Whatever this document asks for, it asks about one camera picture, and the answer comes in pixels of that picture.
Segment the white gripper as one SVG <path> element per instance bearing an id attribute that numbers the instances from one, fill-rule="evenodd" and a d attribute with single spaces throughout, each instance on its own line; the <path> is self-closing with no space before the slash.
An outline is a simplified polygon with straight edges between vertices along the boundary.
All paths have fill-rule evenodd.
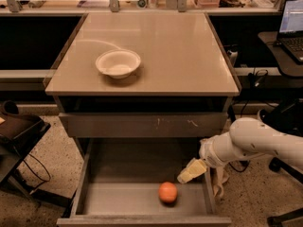
<path id="1" fill-rule="evenodd" d="M 189 161 L 177 177 L 179 183 L 188 183 L 205 174 L 208 166 L 217 168 L 226 165 L 226 162 L 222 161 L 215 152 L 214 137 L 202 139 L 200 144 L 199 156 L 201 159 L 193 158 Z"/>

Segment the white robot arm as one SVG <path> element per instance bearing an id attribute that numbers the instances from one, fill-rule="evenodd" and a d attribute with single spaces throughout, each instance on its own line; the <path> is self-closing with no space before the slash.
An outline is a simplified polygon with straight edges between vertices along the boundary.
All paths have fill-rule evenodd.
<path id="1" fill-rule="evenodd" d="M 249 117 L 233 122 L 229 131 L 200 141 L 199 159 L 193 158 L 179 173 L 179 183 L 188 183 L 216 168 L 260 154 L 277 157 L 284 163 L 303 169 L 303 138 L 277 131 Z"/>

